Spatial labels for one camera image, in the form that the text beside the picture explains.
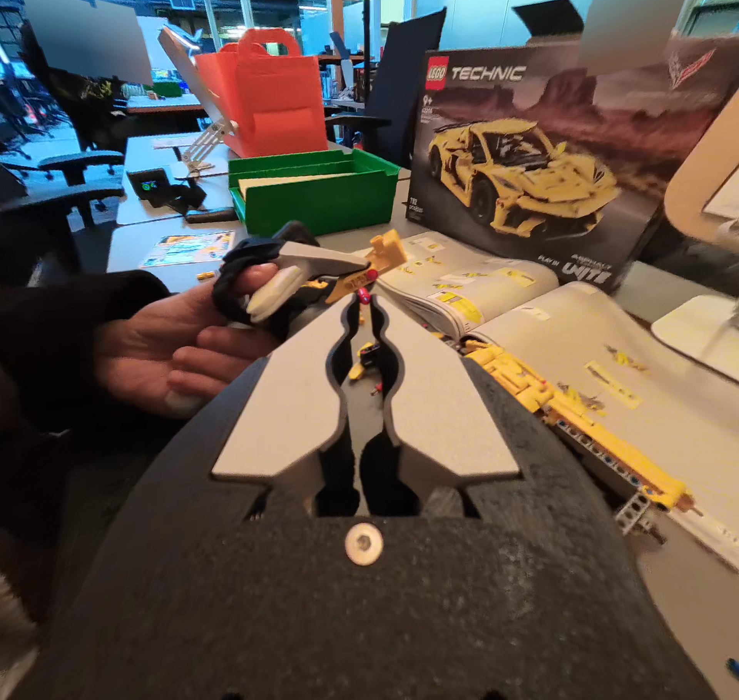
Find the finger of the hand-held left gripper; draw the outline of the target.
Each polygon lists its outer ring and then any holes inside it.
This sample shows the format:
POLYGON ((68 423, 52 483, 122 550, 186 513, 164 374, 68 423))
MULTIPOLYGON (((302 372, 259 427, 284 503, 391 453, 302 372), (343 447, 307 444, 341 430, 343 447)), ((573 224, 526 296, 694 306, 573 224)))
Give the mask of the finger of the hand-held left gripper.
POLYGON ((346 278, 317 278, 307 280, 301 285, 301 300, 303 301, 338 301, 346 296, 346 278))
POLYGON ((302 278, 343 277, 370 267, 364 257, 306 243, 285 242, 278 253, 278 267, 297 267, 302 278))

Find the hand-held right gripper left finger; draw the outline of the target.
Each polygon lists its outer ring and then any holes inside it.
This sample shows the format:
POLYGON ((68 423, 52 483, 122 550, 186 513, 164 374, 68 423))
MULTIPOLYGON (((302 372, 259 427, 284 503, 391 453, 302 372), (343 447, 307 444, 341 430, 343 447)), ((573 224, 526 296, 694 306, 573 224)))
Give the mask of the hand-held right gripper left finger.
POLYGON ((317 514, 356 513, 355 455, 342 383, 352 366, 356 297, 345 297, 268 361, 211 474, 279 489, 317 514))

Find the small black desk device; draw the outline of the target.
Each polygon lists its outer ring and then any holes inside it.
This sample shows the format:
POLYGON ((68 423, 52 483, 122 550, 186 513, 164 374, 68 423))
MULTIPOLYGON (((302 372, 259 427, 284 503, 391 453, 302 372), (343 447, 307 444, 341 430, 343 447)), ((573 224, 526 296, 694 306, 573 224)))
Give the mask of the small black desk device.
POLYGON ((135 194, 153 208, 170 208, 184 218, 187 224, 213 224, 237 219, 234 207, 204 206, 206 191, 195 179, 170 181, 162 168, 130 172, 126 175, 135 194))

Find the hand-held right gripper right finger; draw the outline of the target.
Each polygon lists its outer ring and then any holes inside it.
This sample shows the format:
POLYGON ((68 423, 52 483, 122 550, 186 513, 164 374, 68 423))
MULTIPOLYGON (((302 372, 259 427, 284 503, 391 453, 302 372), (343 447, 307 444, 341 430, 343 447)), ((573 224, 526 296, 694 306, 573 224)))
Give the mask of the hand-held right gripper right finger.
POLYGON ((375 438, 377 514, 479 514, 470 486, 520 466, 460 355, 375 298, 383 429, 375 438))

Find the slim yellow brick piece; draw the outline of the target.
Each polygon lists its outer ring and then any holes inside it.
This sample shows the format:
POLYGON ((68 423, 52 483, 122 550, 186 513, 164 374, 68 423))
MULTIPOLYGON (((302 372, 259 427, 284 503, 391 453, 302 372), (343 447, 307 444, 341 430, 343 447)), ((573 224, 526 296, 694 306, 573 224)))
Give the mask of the slim yellow brick piece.
POLYGON ((352 269, 348 273, 339 275, 333 289, 325 298, 325 303, 332 305, 357 292, 367 295, 368 286, 406 261, 405 249, 395 229, 374 236, 370 241, 370 250, 365 256, 359 257, 359 269, 352 269))

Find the black car set box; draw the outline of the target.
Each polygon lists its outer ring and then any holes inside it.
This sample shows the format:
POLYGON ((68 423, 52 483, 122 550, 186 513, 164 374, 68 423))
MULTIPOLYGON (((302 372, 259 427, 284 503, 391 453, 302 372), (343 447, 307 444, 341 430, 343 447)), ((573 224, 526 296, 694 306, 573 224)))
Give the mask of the black car set box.
POLYGON ((611 294, 737 91, 737 64, 736 36, 673 39, 660 62, 601 75, 573 41, 430 51, 406 218, 611 294))

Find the person's left hand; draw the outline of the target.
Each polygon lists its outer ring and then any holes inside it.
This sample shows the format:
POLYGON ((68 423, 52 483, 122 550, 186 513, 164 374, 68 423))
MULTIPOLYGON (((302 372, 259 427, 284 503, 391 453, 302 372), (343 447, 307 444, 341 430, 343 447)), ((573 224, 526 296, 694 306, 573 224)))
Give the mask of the person's left hand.
POLYGON ((217 310, 210 279, 153 302, 95 336, 97 383, 115 400, 157 416, 179 416, 174 399, 207 402, 279 340, 260 327, 238 329, 217 310))

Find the person's left forearm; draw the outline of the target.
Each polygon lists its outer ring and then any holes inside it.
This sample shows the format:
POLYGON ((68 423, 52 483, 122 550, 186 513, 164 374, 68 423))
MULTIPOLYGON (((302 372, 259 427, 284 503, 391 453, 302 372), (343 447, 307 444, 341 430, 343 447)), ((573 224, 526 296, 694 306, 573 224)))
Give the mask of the person's left forearm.
POLYGON ((57 435, 114 443, 176 425, 118 401, 95 375, 109 323, 170 297, 152 274, 126 271, 2 292, 2 455, 27 455, 57 435))

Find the open instruction booklet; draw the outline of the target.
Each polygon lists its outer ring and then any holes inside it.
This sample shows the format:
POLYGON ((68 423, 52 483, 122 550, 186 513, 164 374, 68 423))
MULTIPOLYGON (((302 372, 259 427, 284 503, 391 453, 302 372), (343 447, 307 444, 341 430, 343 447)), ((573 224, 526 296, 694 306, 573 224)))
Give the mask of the open instruction booklet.
POLYGON ((436 232, 402 244, 385 293, 462 354, 467 339, 499 345, 593 400, 596 420, 685 483, 703 516, 667 514, 737 567, 737 382, 661 344, 594 284, 559 286, 549 269, 436 232))

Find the yellow brick car model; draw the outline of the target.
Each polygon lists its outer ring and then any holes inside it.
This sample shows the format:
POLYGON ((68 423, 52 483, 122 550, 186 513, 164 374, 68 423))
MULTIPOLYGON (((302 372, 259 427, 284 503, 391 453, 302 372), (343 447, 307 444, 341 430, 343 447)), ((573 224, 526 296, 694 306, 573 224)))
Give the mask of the yellow brick car model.
POLYGON ((623 500, 614 511, 623 535, 643 531, 662 544, 664 538, 653 520, 657 511, 703 516, 685 483, 596 420, 593 400, 568 385, 547 381, 499 345, 478 339, 462 344, 468 359, 556 433, 600 486, 623 500))

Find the green plastic bin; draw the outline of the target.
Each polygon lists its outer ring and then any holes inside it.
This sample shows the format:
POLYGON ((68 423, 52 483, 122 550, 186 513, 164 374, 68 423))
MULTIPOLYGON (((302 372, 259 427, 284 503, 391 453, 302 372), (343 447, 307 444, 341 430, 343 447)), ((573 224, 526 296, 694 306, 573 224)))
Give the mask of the green plastic bin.
POLYGON ((318 237, 389 223, 400 170, 363 150, 325 150, 230 160, 227 178, 248 235, 298 221, 318 237))

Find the red plastic bin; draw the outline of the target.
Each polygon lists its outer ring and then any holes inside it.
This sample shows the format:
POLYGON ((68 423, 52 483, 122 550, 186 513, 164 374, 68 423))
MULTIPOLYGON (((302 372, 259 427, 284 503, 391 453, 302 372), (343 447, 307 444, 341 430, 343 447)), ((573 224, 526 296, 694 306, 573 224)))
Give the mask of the red plastic bin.
POLYGON ((291 33, 252 28, 194 62, 221 114, 236 124, 225 142, 238 157, 328 149, 318 59, 302 55, 291 33))

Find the black office chair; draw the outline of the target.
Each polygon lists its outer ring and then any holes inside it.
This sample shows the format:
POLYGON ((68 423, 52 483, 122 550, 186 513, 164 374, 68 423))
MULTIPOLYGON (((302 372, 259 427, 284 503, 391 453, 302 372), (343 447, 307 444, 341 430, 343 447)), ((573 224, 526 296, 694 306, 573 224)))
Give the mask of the black office chair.
POLYGON ((61 231, 69 234, 67 215, 72 209, 81 209, 83 223, 93 227, 94 220, 90 204, 107 197, 122 197, 125 190, 122 182, 115 178, 114 167, 124 164, 125 156, 114 150, 90 150, 53 156, 40 160, 37 164, 20 164, 2 161, 2 215, 28 212, 37 217, 42 224, 50 226, 54 219, 63 221, 61 231), (88 167, 107 166, 109 178, 98 181, 85 181, 88 167), (25 172, 42 172, 49 175, 60 172, 64 185, 47 185, 33 193, 18 176, 25 172))
POLYGON ((426 55, 439 47, 446 12, 443 7, 389 27, 364 109, 324 111, 329 142, 335 142, 334 127, 343 127, 350 137, 361 136, 364 151, 411 168, 426 55))

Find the pale paper sheet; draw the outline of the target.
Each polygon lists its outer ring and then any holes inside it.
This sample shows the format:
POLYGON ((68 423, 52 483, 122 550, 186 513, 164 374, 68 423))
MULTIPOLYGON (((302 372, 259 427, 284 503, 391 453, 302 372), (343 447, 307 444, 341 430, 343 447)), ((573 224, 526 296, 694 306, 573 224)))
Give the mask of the pale paper sheet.
POLYGON ((195 263, 221 262, 233 248, 236 232, 217 230, 162 237, 140 263, 140 269, 156 269, 195 263))

